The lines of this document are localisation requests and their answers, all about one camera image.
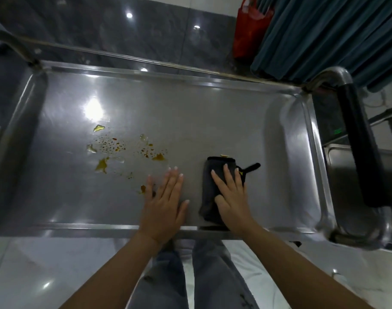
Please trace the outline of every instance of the curtain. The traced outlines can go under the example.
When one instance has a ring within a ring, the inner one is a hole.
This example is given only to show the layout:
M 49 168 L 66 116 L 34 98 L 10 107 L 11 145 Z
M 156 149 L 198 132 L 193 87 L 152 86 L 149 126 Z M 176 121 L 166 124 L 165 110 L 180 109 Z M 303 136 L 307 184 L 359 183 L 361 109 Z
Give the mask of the curtain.
M 252 72 L 303 83 L 342 66 L 371 92 L 392 81 L 392 0 L 258 0 L 262 12 L 270 5 Z

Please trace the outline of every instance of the red bag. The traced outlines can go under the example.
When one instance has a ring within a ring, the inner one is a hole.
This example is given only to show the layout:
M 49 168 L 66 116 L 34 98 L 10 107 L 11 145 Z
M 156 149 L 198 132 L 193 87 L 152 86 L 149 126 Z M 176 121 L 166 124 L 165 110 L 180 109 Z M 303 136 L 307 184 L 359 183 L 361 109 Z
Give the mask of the red bag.
M 256 8 L 256 0 L 250 0 L 253 1 L 253 5 L 247 6 L 244 6 L 245 1 L 243 0 L 236 19 L 233 57 L 253 60 L 275 11 L 269 8 L 263 15 Z

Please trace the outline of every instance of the dark floor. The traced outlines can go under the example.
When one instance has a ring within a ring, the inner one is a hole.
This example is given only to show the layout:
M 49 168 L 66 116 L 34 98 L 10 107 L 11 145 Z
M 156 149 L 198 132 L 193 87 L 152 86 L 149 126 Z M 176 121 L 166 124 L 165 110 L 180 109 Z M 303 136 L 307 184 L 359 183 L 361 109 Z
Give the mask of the dark floor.
M 233 60 L 236 19 L 148 0 L 0 0 L 0 23 L 16 35 L 206 68 L 251 75 Z M 210 75 L 50 46 L 28 45 L 40 59 L 196 76 Z M 0 121 L 21 66 L 10 50 L 0 50 Z M 322 141 L 343 122 L 334 98 L 315 96 Z

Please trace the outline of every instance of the person's leg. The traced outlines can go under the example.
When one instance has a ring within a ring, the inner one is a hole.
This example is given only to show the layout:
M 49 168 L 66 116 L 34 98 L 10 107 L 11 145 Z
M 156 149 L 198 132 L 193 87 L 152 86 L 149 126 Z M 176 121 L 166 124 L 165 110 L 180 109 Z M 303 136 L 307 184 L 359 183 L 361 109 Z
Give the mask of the person's leg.
M 128 309 L 188 309 L 182 260 L 173 250 L 162 250 L 152 268 L 139 280 Z
M 195 309 L 258 308 L 222 241 L 196 241 L 192 256 Z

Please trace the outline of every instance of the person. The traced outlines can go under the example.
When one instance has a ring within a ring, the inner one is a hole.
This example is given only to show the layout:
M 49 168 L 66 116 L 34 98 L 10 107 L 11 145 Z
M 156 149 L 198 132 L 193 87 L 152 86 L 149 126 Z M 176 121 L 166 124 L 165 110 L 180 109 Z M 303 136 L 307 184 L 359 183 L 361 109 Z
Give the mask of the person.
M 224 223 L 256 254 L 292 309 L 372 309 L 256 223 L 247 203 L 246 184 L 242 185 L 238 169 L 234 180 L 227 165 L 224 174 L 226 182 L 212 171 L 221 192 L 215 202 Z M 123 309 L 130 298 L 129 309 L 188 308 L 179 255 L 166 246 L 162 248 L 185 221 L 189 201 L 179 206 L 183 180 L 183 174 L 179 175 L 176 167 L 169 169 L 153 196 L 153 179 L 147 178 L 145 206 L 138 231 L 60 309 Z M 139 280 L 155 255 L 152 268 Z M 258 308 L 220 241 L 197 240 L 192 256 L 196 309 Z

